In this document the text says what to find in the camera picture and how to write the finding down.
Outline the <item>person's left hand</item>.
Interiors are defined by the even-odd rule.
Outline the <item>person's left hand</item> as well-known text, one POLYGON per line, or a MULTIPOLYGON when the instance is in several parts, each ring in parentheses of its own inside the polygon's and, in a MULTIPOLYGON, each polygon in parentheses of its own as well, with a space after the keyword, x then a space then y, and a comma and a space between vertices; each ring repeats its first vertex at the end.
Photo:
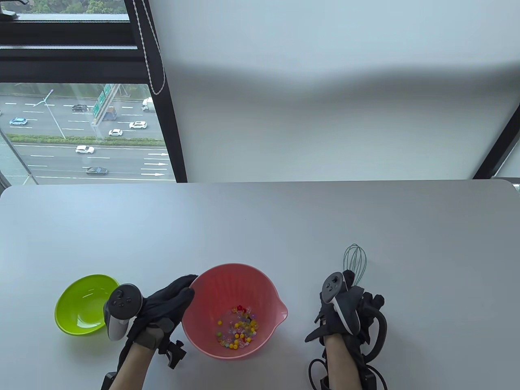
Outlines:
POLYGON ((128 340, 119 354, 118 370, 122 368, 133 344, 166 355, 171 369, 184 358, 184 344, 179 340, 173 343, 170 337, 195 297, 191 284, 196 279, 195 274, 184 275, 144 299, 142 309, 128 331, 128 340))

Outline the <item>person's right hand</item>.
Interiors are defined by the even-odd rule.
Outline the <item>person's right hand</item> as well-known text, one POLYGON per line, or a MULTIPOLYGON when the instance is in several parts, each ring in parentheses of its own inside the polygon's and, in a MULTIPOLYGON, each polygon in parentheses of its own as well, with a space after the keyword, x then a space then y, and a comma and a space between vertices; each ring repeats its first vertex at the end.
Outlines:
POLYGON ((326 336, 339 334, 349 351, 360 355, 362 363, 368 363, 379 355, 385 343, 388 325, 380 310, 385 300, 353 284, 354 279, 352 271, 334 272, 325 279, 320 292, 321 308, 314 320, 318 327, 306 336, 305 342, 318 339, 323 345, 326 336), (371 351, 363 354, 360 347, 371 345, 369 328, 375 320, 379 326, 377 339, 371 351))

